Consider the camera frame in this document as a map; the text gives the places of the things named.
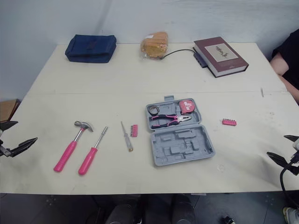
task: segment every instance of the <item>navy blue pouch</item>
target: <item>navy blue pouch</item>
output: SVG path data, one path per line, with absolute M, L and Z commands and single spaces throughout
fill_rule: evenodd
M 116 47 L 116 38 L 110 36 L 75 35 L 65 51 L 71 62 L 107 63 Z

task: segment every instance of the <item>plastic bag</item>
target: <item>plastic bag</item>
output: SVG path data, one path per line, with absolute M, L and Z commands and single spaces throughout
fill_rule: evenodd
M 157 32 L 147 35 L 140 44 L 144 57 L 162 58 L 168 48 L 168 35 L 166 32 Z

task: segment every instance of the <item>floor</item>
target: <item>floor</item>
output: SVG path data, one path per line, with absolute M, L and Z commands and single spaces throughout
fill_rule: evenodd
M 84 224 L 97 207 L 113 208 L 120 201 L 140 195 L 45 196 L 1 194 L 1 224 Z M 171 194 L 153 195 L 170 203 Z M 187 195 L 197 224 L 220 224 L 230 216 L 236 224 L 284 224 L 282 192 Z

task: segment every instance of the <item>screwdriver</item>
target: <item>screwdriver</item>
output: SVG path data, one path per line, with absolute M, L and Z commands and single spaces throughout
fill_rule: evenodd
M 127 144 L 128 150 L 129 150 L 129 152 L 132 152 L 133 151 L 133 146 L 131 144 L 131 141 L 130 141 L 130 138 L 128 136 L 128 133 L 126 133 L 126 130 L 125 130 L 125 127 L 123 126 L 122 121 L 121 121 L 121 126 L 122 126 L 122 130 L 123 130 L 123 133 L 124 133 L 124 137 L 125 137 L 125 140 L 126 140 L 126 144 Z
M 95 154 L 97 153 L 97 146 L 99 145 L 100 141 L 102 140 L 104 134 L 106 133 L 108 127 L 106 126 L 98 140 L 98 142 L 95 144 L 94 147 L 92 147 L 89 151 L 89 153 L 87 154 L 87 156 L 85 157 L 80 169 L 79 169 L 79 174 L 80 175 L 84 175 L 87 173 L 88 171 L 88 168 L 90 167 L 90 164 L 92 163 L 93 159 L 94 159 L 94 156 Z

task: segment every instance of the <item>black robotic claw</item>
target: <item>black robotic claw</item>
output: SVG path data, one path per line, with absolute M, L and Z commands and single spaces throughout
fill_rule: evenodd
M 295 136 L 295 135 L 284 135 L 285 138 L 287 138 L 288 140 L 291 140 L 292 142 L 295 142 L 299 139 L 299 136 Z M 267 155 L 277 164 L 280 165 L 281 167 L 285 168 L 286 165 L 288 165 L 288 162 L 285 160 L 284 157 L 277 155 L 275 153 L 271 153 L 271 152 L 267 152 Z M 299 174 L 299 167 L 296 166 L 290 166 L 288 168 L 288 170 L 290 170 L 294 175 L 298 175 Z
M 285 138 L 287 138 L 288 140 L 291 140 L 292 142 L 297 141 L 297 139 L 299 139 L 299 136 L 295 136 L 295 135 L 284 135 Z
M 15 124 L 17 124 L 18 121 L 6 121 L 6 122 L 1 122 L 0 123 L 0 136 L 2 134 L 3 131 L 11 128 L 12 126 L 14 126 Z M 22 143 L 19 144 L 19 146 L 17 148 L 14 148 L 12 150 L 10 150 L 9 148 L 5 148 L 2 146 L 3 141 L 0 140 L 0 156 L 5 155 L 6 157 L 15 157 L 16 155 L 26 151 L 27 149 L 30 148 L 30 146 L 32 146 L 35 142 L 36 142 L 37 138 L 34 139 L 29 139 L 27 141 L 24 141 Z
M 267 155 L 277 164 L 280 165 L 281 167 L 285 167 L 288 163 L 285 160 L 284 157 L 277 155 L 275 153 L 271 153 L 271 152 L 267 152 Z M 294 175 L 298 175 L 299 174 L 299 167 L 295 167 L 295 166 L 290 166 L 288 168 L 288 170 L 291 171 L 292 174 Z

